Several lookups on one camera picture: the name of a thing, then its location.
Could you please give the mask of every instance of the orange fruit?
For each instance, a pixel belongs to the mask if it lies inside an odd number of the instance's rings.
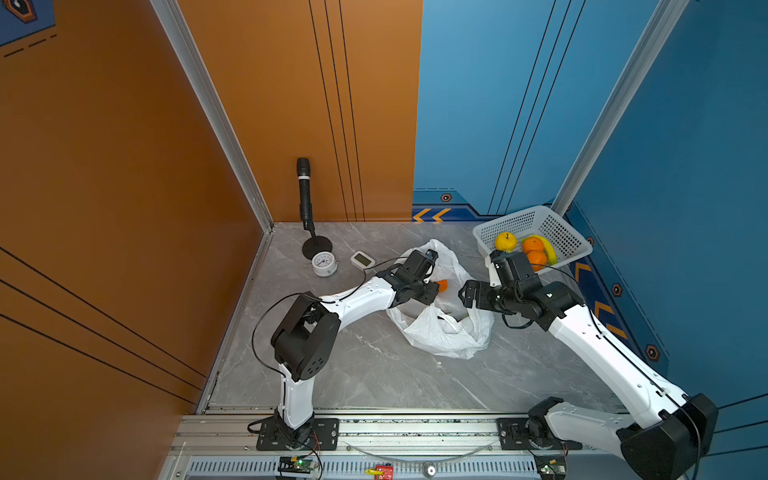
[[[523,253],[528,255],[528,252],[543,252],[544,242],[536,237],[531,237],[523,242]]]
[[[533,266],[533,271],[535,272],[538,272],[539,270],[544,268],[543,265],[547,264],[547,254],[544,252],[540,252],[538,250],[531,250],[530,252],[526,253],[526,256],[528,257],[528,261],[531,262],[531,265]]]

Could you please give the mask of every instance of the white plastic basket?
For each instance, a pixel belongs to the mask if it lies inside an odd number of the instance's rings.
[[[472,234],[478,241],[480,254],[487,256],[495,250],[496,237],[504,232],[518,238],[518,245],[513,250],[515,252],[522,250],[522,241],[531,235],[541,235],[549,240],[558,255],[558,262],[552,265],[554,268],[592,253],[592,245],[579,232],[563,217],[541,205],[480,223],[473,228]]]

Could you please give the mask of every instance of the microphone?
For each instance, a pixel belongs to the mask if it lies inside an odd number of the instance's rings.
[[[315,223],[312,220],[312,201],[310,199],[310,159],[296,161],[296,173],[299,175],[299,214],[304,223],[304,230],[315,235]]]
[[[296,160],[296,174],[299,176],[299,216],[304,224],[304,230],[309,230],[309,238],[301,247],[308,259],[320,252],[330,252],[333,244],[325,237],[315,235],[315,222],[312,218],[312,199],[310,197],[310,159],[301,157]]]

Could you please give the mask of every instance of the black mounting plate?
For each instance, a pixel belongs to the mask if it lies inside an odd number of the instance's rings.
[[[502,450],[531,450],[532,452],[546,452],[547,450],[561,450],[563,447],[557,439],[540,439],[539,445],[531,436],[525,424],[525,417],[496,419],[498,427],[498,440],[502,443]],[[584,446],[579,442],[566,440],[563,442],[568,450],[581,450]]]
[[[312,431],[320,440],[320,450],[336,450],[339,439],[339,419],[315,418],[312,422]],[[312,450],[315,447],[315,438],[310,435],[306,443],[305,450]],[[256,444],[256,450],[285,452],[293,451],[290,447],[290,441],[282,431],[277,427],[277,420],[272,417],[264,420],[259,430],[259,442]]]

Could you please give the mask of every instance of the white robotic arm link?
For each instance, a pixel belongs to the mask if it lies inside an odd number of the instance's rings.
[[[272,337],[284,375],[276,418],[294,445],[302,445],[311,430],[314,376],[339,329],[411,298],[430,304],[438,292],[429,282],[436,258],[432,250],[415,250],[357,289],[296,299]],[[463,286],[459,298],[465,306],[535,321],[579,355],[629,412],[595,412],[550,397],[528,413],[532,439],[571,440],[605,450],[627,460],[641,478],[654,480],[680,477],[708,451],[717,408],[706,396],[688,396],[646,365],[563,283],[542,286],[524,254],[495,251],[491,268],[493,283],[469,280]]]

